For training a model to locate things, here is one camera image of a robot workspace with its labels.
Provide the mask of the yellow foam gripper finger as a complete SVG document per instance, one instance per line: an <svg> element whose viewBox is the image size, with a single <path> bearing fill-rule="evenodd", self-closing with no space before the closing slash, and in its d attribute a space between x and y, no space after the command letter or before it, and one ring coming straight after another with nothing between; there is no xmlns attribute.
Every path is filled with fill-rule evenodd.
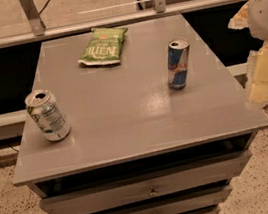
<svg viewBox="0 0 268 214"><path fill-rule="evenodd" d="M250 106L268 103L268 40L259 51L249 53L247 63L247 103Z"/></svg>
<svg viewBox="0 0 268 214"><path fill-rule="evenodd" d="M245 3L239 11L230 19L228 27L230 29L240 30L249 26L248 3Z"/></svg>

